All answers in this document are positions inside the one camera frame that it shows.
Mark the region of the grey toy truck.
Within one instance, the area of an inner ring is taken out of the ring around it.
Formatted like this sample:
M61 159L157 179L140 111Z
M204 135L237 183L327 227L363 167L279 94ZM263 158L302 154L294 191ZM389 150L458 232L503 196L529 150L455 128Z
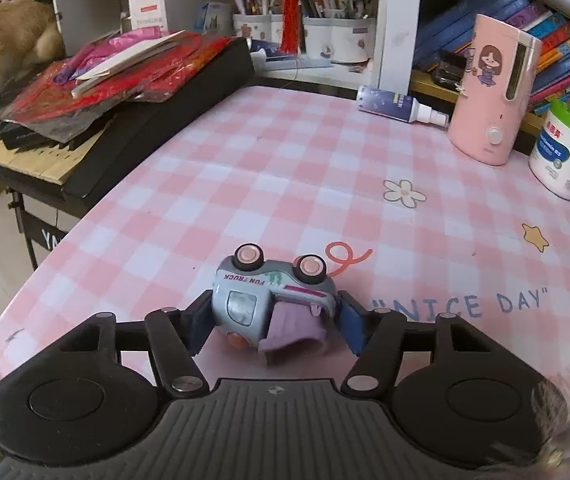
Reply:
M215 271L211 306L215 326L232 347L252 348L272 362L326 349L337 289L322 257L270 260L260 246L246 243Z

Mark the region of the pink checkered tablecloth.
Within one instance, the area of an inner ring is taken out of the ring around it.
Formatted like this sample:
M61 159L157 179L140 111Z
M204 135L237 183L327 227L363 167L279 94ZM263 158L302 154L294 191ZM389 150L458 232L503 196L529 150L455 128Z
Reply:
M570 202L523 154L492 167L436 128L285 89L235 92L65 236L0 317L0 378L96 312L183 308L247 242L326 259L412 321L460 315L540 372L570 370Z

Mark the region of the black electronic keyboard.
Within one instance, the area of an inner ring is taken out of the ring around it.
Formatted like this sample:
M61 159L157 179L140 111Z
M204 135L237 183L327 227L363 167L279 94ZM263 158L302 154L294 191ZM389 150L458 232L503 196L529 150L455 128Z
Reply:
M231 39L165 102L123 102L64 148L10 151L0 140L0 183L80 218L146 157L252 76L246 41Z

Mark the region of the white blue spray bottle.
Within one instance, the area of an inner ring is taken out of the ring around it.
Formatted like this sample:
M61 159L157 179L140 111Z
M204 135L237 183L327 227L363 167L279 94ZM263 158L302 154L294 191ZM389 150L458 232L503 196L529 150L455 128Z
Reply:
M361 86L357 92L361 112L386 117L399 122L421 122L439 128L448 128L450 116L419 103L413 96Z

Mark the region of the pink cartoon humidifier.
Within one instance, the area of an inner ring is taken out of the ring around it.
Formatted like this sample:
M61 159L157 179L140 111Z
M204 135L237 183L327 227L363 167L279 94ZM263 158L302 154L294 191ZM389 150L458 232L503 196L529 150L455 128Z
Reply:
M449 140L491 166L509 158L536 76L542 41L512 25L476 16Z

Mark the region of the red papers on keyboard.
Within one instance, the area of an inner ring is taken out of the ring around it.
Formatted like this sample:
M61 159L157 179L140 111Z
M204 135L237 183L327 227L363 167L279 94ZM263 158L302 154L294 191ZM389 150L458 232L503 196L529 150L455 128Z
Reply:
M64 84L55 81L63 65L53 64L0 109L0 121L67 143L122 102L167 101L234 39L182 30L143 40Z

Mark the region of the white jar green lid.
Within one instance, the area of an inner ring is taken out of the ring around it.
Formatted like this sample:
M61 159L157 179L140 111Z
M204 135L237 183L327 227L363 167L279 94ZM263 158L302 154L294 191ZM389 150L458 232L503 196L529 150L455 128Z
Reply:
M532 174L550 192L570 200L570 105L555 100L529 157Z

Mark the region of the white pen holder cups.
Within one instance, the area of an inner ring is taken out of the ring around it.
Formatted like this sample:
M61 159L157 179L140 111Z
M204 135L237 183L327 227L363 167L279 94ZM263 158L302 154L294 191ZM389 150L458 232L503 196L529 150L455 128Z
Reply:
M281 44L283 18L279 14L233 15L237 36ZM303 18L301 33L309 58L335 64L365 63L374 56L375 18Z

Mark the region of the red tassel ornament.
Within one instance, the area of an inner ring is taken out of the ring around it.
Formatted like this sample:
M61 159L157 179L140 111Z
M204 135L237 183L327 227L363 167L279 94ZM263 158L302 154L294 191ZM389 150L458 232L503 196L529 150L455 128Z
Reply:
M295 55L299 50L299 0L283 0L281 50Z

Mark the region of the row of colourful books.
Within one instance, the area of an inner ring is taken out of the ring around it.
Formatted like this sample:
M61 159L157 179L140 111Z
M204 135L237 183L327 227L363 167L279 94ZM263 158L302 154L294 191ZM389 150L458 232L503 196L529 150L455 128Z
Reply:
M413 68L543 117L570 106L570 17L536 0L424 0Z

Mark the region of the fluffy orange white cat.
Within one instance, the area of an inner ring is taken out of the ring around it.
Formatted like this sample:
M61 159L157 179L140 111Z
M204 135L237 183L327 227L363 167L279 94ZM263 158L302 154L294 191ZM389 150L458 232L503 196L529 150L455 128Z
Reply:
M64 54L63 37L50 6L34 0L0 3L0 95L10 82Z

